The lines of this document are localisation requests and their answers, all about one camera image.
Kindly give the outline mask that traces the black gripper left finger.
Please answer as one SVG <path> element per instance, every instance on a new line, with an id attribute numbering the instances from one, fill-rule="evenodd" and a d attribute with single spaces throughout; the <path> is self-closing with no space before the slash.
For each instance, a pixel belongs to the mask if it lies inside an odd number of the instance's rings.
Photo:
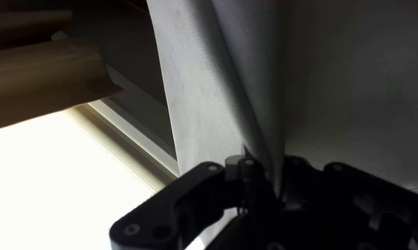
<path id="1" fill-rule="evenodd" d="M 185 250 L 229 209 L 244 210 L 258 227 L 264 245 L 265 223 L 278 201 L 262 166 L 253 158 L 233 156 L 225 165 L 204 162 L 110 228 L 111 250 Z"/>

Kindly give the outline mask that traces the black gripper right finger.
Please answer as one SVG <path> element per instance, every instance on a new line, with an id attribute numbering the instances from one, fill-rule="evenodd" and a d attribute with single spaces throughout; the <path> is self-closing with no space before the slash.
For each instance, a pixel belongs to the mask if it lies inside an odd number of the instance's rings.
<path id="1" fill-rule="evenodd" d="M 290 250 L 418 250 L 418 194 L 344 163 L 283 160 Z"/>

